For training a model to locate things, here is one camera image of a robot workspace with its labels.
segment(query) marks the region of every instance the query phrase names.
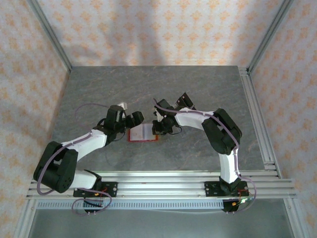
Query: wall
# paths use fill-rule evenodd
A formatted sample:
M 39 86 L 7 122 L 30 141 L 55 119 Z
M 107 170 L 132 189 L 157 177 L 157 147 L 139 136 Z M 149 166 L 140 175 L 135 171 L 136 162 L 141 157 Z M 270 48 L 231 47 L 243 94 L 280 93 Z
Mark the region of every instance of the wall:
M 317 232 L 317 2 L 294 1 L 252 75 L 283 176 Z
M 283 0 L 40 0 L 80 65 L 247 67 Z
M 26 0 L 0 4 L 0 237 L 12 237 L 66 69 Z

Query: orange patterned wall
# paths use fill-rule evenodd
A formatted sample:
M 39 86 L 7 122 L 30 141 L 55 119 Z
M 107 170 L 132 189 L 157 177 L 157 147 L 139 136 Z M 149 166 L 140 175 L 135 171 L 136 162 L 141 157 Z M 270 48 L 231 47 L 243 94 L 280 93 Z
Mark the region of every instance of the orange patterned wall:
M 248 66 L 283 0 L 40 0 L 79 65 Z
M 317 1 L 294 1 L 252 75 L 286 178 L 317 233 Z
M 66 69 L 26 0 L 0 4 L 0 237 L 13 236 Z

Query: gray marble table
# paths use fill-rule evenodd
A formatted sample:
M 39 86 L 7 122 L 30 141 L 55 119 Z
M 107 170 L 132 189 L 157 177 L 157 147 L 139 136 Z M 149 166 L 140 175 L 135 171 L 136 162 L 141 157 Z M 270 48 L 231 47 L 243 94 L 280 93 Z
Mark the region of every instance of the gray marble table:
M 187 92 L 197 110 L 225 109 L 242 130 L 239 169 L 264 168 L 245 93 L 236 66 L 103 66 L 75 67 L 62 99 L 52 140 L 63 142 L 87 132 L 76 123 L 75 109 L 88 102 L 128 105 L 127 113 L 141 111 L 144 123 L 155 119 L 152 98 L 174 105 Z M 81 123 L 92 128 L 107 109 L 82 108 Z M 92 171 L 219 171 L 218 154 L 203 131 L 184 127 L 181 134 L 161 136 L 156 142 L 128 142 L 127 136 L 96 150 L 78 162 Z

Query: black mounting plate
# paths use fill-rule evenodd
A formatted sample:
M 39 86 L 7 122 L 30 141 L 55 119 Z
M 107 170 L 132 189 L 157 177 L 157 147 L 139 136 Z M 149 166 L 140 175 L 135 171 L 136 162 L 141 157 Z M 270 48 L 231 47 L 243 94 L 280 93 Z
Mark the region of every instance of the black mounting plate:
M 228 196 L 239 197 L 240 190 L 248 190 L 248 184 L 246 181 L 240 181 L 230 194 L 226 194 L 225 191 L 221 189 L 219 181 L 205 182 L 206 197 L 228 197 Z M 249 196 L 249 192 L 241 191 L 241 196 L 242 197 Z
M 118 191 L 118 183 L 117 182 L 101 182 L 101 191 L 103 191 L 104 189 L 106 193 L 108 193 L 111 197 L 117 197 L 117 191 Z M 103 194 L 98 194 L 96 195 L 94 192 L 87 192 L 84 190 L 74 190 L 73 193 L 74 197 L 107 197 L 106 195 Z

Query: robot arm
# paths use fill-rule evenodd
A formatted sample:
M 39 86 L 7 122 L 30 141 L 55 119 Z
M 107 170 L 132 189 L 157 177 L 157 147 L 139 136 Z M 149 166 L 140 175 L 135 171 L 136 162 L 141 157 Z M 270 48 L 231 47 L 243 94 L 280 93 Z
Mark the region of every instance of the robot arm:
M 176 102 L 176 108 L 169 105 L 169 103 L 163 99 L 157 103 L 161 108 L 175 111 L 194 111 L 194 105 L 189 99 L 186 93 L 184 93 Z M 220 159 L 220 183 L 223 190 L 227 192 L 232 191 L 240 179 L 237 176 L 235 170 L 235 160 L 233 149 L 235 147 L 234 141 L 226 133 L 226 131 L 220 127 L 220 125 L 211 119 L 207 114 L 213 115 L 218 118 L 234 135 L 238 143 L 242 136 L 241 130 L 233 122 L 231 117 L 224 109 L 218 109 L 215 112 L 201 112 L 196 113 L 172 113 L 166 112 L 155 106 L 154 114 L 157 116 L 157 120 L 153 121 L 153 134 L 166 134 L 172 133 L 173 126 L 190 126 L 200 130 L 203 130 L 207 135 L 207 138 L 213 147 L 218 152 Z
M 70 144 L 49 162 L 41 183 L 59 193 L 63 193 L 69 188 L 79 187 L 100 190 L 101 177 L 91 171 L 77 171 L 77 162 L 90 152 L 109 145 L 116 139 L 118 133 L 124 133 L 126 129 L 140 125 L 143 120 L 141 112 L 134 112 L 132 115 L 126 116 L 123 107 L 111 106 L 106 118 L 102 119 L 91 132 L 63 143 L 50 142 L 35 169 L 34 180 L 39 180 L 44 166 L 48 160 L 52 159 L 52 155 L 63 146 Z

